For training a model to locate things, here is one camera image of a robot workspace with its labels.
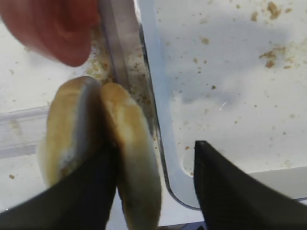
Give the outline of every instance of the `sliced bun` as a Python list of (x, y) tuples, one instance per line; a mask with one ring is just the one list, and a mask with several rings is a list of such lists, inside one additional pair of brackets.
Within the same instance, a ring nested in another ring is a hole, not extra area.
[(51, 103), (46, 138), (37, 149), (43, 178), (52, 186), (76, 169), (102, 141), (106, 120), (101, 85), (93, 78), (79, 77), (64, 83)]
[(161, 211), (161, 182), (146, 118), (120, 85), (108, 83), (101, 97), (121, 152), (118, 190), (130, 230), (156, 230)]

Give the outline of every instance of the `red tomato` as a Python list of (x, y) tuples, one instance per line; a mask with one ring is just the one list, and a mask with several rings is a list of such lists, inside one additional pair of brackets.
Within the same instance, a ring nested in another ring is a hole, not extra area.
[(73, 67), (88, 59), (100, 20), (97, 0), (0, 0), (0, 15), (22, 44)]

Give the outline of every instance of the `white plastic surface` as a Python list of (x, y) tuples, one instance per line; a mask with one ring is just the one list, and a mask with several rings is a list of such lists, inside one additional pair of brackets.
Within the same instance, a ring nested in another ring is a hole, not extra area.
[[(167, 87), (155, 97), (162, 137), (174, 133), (163, 139), (165, 155), (176, 152), (192, 176), (194, 142), (204, 139), (245, 172), (267, 172), (255, 175), (259, 180), (278, 179), (292, 186), (274, 186), (281, 192), (307, 197), (301, 173), (270, 174), (298, 167), (307, 173), (307, 1), (273, 1), (275, 16), (267, 0), (155, 2), (165, 77), (151, 68), (153, 87)], [(159, 107), (167, 100), (171, 123)]]

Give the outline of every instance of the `stain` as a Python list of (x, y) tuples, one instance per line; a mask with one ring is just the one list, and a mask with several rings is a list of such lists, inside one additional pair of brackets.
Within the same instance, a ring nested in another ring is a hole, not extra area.
[(257, 17), (258, 17), (258, 12), (255, 11), (251, 14), (251, 21), (256, 22), (257, 21)]
[(201, 37), (200, 36), (200, 40), (201, 40), (201, 43), (204, 44), (204, 45), (209, 45), (209, 39), (206, 38), (206, 37)]

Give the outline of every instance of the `hot dog bun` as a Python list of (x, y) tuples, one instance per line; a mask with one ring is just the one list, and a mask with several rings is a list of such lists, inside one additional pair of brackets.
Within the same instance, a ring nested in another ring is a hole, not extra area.
[(100, 88), (95, 79), (79, 77), (57, 91), (47, 118), (46, 138), (37, 150), (48, 186), (76, 169), (102, 141), (108, 141), (109, 137), (102, 136), (109, 133)]
[(156, 230), (161, 211), (161, 182), (146, 118), (118, 84), (104, 85), (101, 98), (112, 119), (121, 152), (118, 190), (127, 226), (129, 230)]

